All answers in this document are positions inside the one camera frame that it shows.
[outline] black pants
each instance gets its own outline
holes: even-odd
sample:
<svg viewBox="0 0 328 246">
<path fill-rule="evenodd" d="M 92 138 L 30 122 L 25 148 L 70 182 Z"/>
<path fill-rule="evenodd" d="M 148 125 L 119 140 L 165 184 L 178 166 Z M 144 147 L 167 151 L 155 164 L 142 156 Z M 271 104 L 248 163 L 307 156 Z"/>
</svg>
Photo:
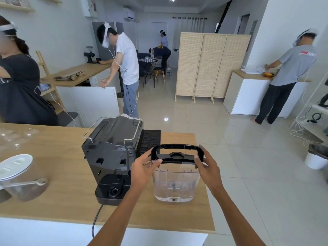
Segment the black pants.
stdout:
<svg viewBox="0 0 328 246">
<path fill-rule="evenodd" d="M 162 69 L 164 70 L 165 74 L 166 74 L 166 68 L 167 68 L 167 60 L 169 59 L 170 56 L 171 56 L 171 53 L 162 56 Z"/>
<path fill-rule="evenodd" d="M 269 85 L 261 102 L 260 114 L 256 117 L 255 121 L 258 124 L 262 124 L 266 115 L 271 110 L 268 116 L 268 123 L 272 124 L 280 114 L 295 84 L 296 83 L 292 83 L 281 86 Z"/>
</svg>

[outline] air conditioner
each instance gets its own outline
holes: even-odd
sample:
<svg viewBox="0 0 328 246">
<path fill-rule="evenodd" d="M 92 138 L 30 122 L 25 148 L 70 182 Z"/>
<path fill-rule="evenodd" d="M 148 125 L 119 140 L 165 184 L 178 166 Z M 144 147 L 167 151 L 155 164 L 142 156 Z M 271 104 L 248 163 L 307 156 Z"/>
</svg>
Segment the air conditioner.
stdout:
<svg viewBox="0 0 328 246">
<path fill-rule="evenodd" d="M 135 22 L 135 13 L 129 8 L 123 8 L 123 17 L 125 21 Z"/>
</svg>

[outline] person in blue shirt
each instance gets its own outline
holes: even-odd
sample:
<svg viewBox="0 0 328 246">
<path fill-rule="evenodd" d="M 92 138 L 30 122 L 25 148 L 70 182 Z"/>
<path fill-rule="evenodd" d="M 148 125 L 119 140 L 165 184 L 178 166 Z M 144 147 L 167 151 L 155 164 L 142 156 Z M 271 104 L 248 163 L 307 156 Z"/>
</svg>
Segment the person in blue shirt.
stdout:
<svg viewBox="0 0 328 246">
<path fill-rule="evenodd" d="M 162 40 L 161 40 L 161 45 L 160 46 L 166 46 L 167 48 L 169 47 L 169 43 L 167 41 L 167 37 L 166 37 L 166 34 L 163 30 L 161 30 L 159 32 L 159 34 L 161 35 L 162 37 Z"/>
<path fill-rule="evenodd" d="M 162 69 L 166 74 L 167 60 L 171 56 L 171 50 L 168 49 L 166 46 L 158 46 L 153 49 L 150 48 L 149 53 L 154 55 L 154 59 L 156 59 L 157 57 L 162 57 Z"/>
</svg>

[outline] tiled floor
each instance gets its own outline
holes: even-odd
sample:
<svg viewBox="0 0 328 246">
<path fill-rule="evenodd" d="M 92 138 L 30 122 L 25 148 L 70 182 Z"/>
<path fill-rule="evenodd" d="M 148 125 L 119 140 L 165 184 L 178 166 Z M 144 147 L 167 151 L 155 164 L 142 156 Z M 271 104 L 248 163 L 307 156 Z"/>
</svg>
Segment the tiled floor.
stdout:
<svg viewBox="0 0 328 246">
<path fill-rule="evenodd" d="M 290 120 L 253 124 L 230 116 L 223 100 L 178 97 L 176 77 L 139 86 L 145 129 L 190 132 L 220 166 L 232 200 L 268 246 L 328 245 L 328 186 L 320 171 L 304 164 L 307 149 L 290 135 Z M 235 246 L 221 208 L 208 191 L 216 234 L 205 246 Z"/>
</svg>

